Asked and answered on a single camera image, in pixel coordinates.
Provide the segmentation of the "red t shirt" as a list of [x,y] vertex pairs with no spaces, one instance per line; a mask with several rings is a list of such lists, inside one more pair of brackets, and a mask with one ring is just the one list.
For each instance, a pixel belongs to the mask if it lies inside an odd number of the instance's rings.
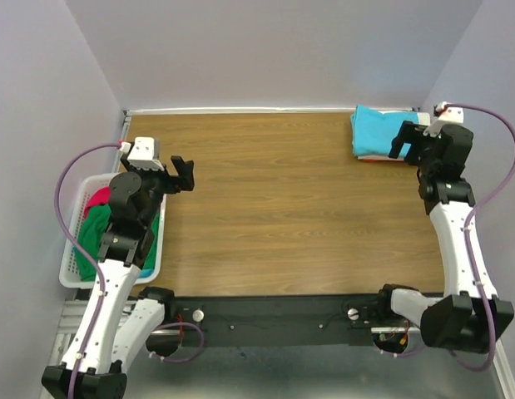
[[84,210],[83,210],[83,218],[85,219],[91,208],[107,205],[110,199],[111,189],[106,186],[99,189],[92,197],[87,201]]

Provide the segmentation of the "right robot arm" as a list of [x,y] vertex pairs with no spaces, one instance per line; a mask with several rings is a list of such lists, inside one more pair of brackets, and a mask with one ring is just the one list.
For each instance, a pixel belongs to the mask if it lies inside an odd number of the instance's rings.
[[409,146],[404,160],[417,169],[419,196],[438,238],[443,297],[386,284],[374,304],[374,317],[385,326],[407,319],[429,347],[485,354],[513,320],[514,308],[499,298],[488,276],[475,229],[473,189],[462,176],[473,133],[457,123],[431,132],[405,121],[390,157],[397,158],[404,145]]

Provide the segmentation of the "green t shirt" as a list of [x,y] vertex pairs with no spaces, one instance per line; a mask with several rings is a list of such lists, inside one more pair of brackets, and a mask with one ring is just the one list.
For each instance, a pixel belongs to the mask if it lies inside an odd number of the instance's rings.
[[[104,234],[111,210],[109,205],[93,207],[89,211],[88,216],[84,219],[77,237],[77,242],[89,253],[89,255],[97,260],[98,251],[101,246],[102,235]],[[158,242],[160,215],[157,214],[152,223],[152,232],[154,239],[150,247],[143,269],[153,268],[156,266],[156,253]],[[74,249],[77,267],[81,281],[92,282],[96,277],[96,271],[87,258]]]

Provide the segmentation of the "cyan polo t shirt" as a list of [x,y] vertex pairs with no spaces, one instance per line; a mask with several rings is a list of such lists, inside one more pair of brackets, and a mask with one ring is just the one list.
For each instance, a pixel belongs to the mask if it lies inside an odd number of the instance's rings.
[[409,115],[381,114],[373,108],[357,105],[350,117],[354,156],[389,157],[391,141],[404,121],[409,121]]

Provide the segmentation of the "folded white t shirt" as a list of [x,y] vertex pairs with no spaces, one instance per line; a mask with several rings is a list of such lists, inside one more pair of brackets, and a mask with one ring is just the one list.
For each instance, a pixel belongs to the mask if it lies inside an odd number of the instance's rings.
[[431,124],[431,116],[427,112],[417,112],[417,111],[406,111],[406,110],[380,110],[381,114],[407,114],[409,115],[409,121],[413,123],[428,126]]

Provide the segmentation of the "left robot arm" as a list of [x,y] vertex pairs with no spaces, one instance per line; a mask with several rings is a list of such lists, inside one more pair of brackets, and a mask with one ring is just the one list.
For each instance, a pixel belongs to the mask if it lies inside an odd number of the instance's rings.
[[42,385],[54,398],[121,398],[127,371],[148,336],[175,318],[174,294],[153,288],[121,320],[126,301],[153,244],[152,224],[166,195],[192,191],[194,163],[171,157],[171,175],[155,156],[129,160],[110,184],[111,214],[102,235],[92,288],[76,336],[60,365],[46,367]]

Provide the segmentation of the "aluminium frame rail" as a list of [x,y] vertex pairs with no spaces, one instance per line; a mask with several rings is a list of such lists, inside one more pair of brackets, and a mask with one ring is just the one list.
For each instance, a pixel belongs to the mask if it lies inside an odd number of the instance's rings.
[[67,300],[57,326],[52,352],[48,361],[50,366],[59,365],[63,355],[69,348],[81,323],[87,307],[87,300]]

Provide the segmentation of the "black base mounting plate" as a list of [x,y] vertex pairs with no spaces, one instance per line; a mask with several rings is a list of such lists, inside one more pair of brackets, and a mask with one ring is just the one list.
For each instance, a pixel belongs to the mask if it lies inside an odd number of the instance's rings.
[[288,347],[371,346],[398,348],[417,331],[400,316],[379,311],[376,294],[177,297],[175,318],[183,328],[150,335],[147,349],[167,354],[177,346]]

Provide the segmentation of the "white plastic laundry basket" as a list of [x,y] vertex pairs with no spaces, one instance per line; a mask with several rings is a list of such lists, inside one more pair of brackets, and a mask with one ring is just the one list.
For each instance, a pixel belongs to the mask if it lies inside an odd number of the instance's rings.
[[[79,235],[82,223],[84,221],[83,210],[87,201],[99,189],[108,186],[111,179],[114,176],[115,174],[94,175],[86,178],[80,185],[79,193],[77,196],[77,202],[73,211],[72,221],[69,225],[70,233],[76,237],[76,240]],[[160,222],[157,238],[158,242],[155,271],[148,278],[138,278],[136,281],[138,284],[146,284],[152,282],[161,271],[162,240],[165,225],[165,207],[166,204],[162,203],[160,211],[158,212],[158,214],[160,215]],[[60,282],[66,288],[89,289],[93,286],[94,280],[92,282],[81,281],[76,262],[76,256],[74,251],[75,248],[76,247],[74,247],[74,245],[71,244],[71,242],[66,242],[59,273]]]

